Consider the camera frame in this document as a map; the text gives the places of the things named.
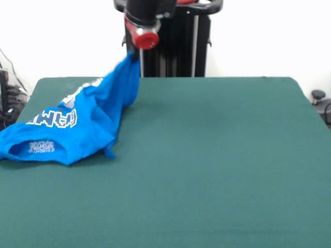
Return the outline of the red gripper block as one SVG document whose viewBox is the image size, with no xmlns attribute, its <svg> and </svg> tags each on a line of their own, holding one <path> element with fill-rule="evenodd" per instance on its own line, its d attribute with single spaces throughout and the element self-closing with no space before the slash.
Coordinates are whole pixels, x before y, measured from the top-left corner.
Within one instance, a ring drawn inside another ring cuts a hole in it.
<svg viewBox="0 0 331 248">
<path fill-rule="evenodd" d="M 139 49 L 150 50 L 159 42 L 158 32 L 161 28 L 159 20 L 152 26 L 135 24 L 125 17 L 125 25 L 131 35 L 132 43 L 136 48 L 131 50 L 131 61 L 139 60 Z"/>
</svg>

